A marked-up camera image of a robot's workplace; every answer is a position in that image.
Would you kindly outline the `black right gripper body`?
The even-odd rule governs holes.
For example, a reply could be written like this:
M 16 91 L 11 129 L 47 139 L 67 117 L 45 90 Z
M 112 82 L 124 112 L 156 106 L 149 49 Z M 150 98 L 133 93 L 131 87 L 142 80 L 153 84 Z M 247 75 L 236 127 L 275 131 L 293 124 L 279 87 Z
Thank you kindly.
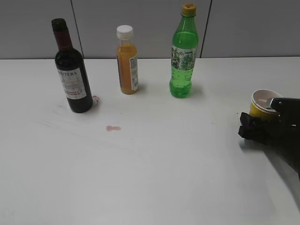
M 300 109 L 291 107 L 278 111 L 278 116 L 263 123 L 266 143 L 296 173 L 300 173 Z

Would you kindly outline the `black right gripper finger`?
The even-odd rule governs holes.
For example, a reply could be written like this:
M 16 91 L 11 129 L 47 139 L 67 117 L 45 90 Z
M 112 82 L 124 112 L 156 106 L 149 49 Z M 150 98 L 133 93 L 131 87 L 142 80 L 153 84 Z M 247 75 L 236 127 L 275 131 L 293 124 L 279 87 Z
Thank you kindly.
M 252 141 L 265 141 L 267 138 L 264 129 L 264 121 L 260 118 L 252 117 L 242 112 L 240 115 L 240 128 L 238 134 L 240 137 Z
M 273 97 L 266 101 L 266 109 L 276 112 L 298 111 L 300 109 L 299 98 Z

